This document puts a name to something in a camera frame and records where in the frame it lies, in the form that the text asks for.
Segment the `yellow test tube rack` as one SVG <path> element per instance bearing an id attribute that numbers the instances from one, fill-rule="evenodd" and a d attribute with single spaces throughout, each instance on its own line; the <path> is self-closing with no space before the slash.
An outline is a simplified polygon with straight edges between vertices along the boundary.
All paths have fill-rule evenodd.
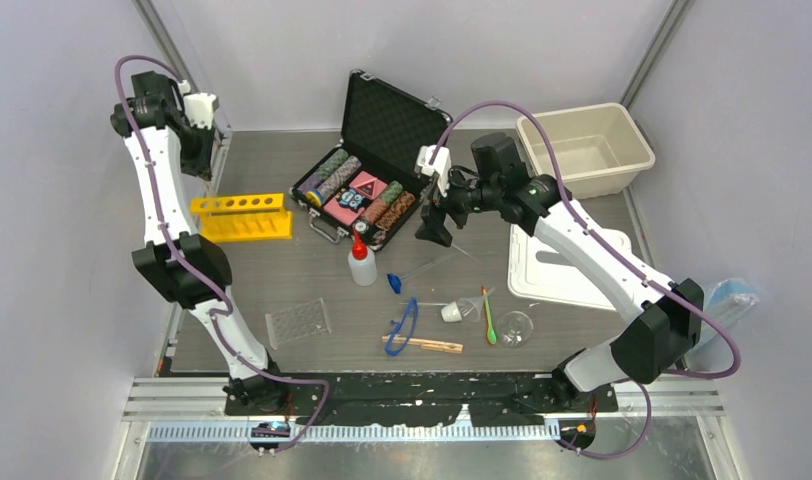
<path id="1" fill-rule="evenodd" d="M 198 215 L 191 203 L 198 199 L 217 199 L 224 212 Z M 293 213 L 286 209 L 283 193 L 196 198 L 190 211 L 200 220 L 201 234 L 213 243 L 239 243 L 293 238 Z"/>

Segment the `clear plastic well plate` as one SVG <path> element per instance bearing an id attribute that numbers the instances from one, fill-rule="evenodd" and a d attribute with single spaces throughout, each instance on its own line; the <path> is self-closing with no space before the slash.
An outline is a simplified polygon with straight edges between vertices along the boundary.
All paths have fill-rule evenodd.
<path id="1" fill-rule="evenodd" d="M 269 344 L 279 349 L 307 337 L 332 332 L 323 298 L 265 315 Z"/>

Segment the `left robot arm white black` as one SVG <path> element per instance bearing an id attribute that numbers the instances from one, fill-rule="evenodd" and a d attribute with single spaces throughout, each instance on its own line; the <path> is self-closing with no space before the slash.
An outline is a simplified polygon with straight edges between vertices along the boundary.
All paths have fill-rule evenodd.
<path id="1" fill-rule="evenodd" d="M 227 363 L 229 398 L 278 413 L 289 389 L 233 304 L 226 254 L 200 233 L 185 205 L 182 177 L 212 176 L 217 98 L 155 71 L 134 75 L 132 86 L 110 121 L 133 160 L 144 207 L 144 245 L 131 254 L 134 266 L 206 329 Z"/>

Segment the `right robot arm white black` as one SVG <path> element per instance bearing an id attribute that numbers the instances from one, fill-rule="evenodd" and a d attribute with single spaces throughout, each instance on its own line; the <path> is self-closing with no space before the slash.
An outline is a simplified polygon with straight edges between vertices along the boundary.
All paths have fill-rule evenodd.
<path id="1" fill-rule="evenodd" d="M 696 282 L 675 283 L 633 254 L 618 252 L 569 190 L 550 175 L 529 173 L 510 136 L 482 136 L 471 152 L 473 170 L 452 165 L 445 147 L 420 148 L 415 170 L 432 184 L 416 238 L 448 247 L 446 219 L 463 228 L 469 215 L 497 211 L 576 267 L 627 323 L 620 335 L 552 371 L 548 388 L 559 406 L 578 410 L 594 390 L 619 380 L 650 384 L 696 346 L 704 302 Z"/>

